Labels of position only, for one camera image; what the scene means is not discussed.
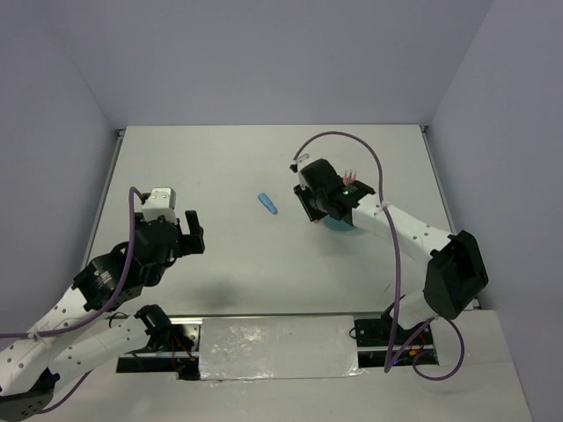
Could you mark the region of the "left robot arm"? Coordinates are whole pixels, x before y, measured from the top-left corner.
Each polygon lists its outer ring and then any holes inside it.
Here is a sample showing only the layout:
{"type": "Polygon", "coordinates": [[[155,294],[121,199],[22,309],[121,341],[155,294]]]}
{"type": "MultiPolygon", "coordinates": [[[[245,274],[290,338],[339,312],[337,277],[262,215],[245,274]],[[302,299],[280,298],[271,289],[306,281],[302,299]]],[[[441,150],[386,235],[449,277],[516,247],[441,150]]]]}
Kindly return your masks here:
{"type": "Polygon", "coordinates": [[[118,308],[155,287],[185,256],[205,250],[196,211],[186,212],[188,233],[163,215],[135,214],[134,238],[94,258],[62,299],[1,353],[1,419],[24,421],[56,409],[52,400],[70,382],[124,353],[184,352],[194,337],[156,305],[121,320],[118,308]]]}

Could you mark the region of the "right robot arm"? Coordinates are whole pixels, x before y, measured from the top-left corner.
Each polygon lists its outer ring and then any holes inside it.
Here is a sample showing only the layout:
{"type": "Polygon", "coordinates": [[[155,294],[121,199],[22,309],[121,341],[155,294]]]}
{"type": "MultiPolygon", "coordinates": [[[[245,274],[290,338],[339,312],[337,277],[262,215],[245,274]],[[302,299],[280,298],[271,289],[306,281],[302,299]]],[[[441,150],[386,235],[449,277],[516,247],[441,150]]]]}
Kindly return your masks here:
{"type": "Polygon", "coordinates": [[[399,296],[399,309],[388,308],[383,335],[402,344],[413,328],[428,319],[456,319],[487,286],[488,275],[476,238],[435,228],[385,202],[373,187],[359,180],[345,181],[325,159],[308,155],[292,162],[298,176],[294,194],[310,221],[330,217],[398,244],[400,256],[409,257],[424,271],[424,281],[399,296]]]}

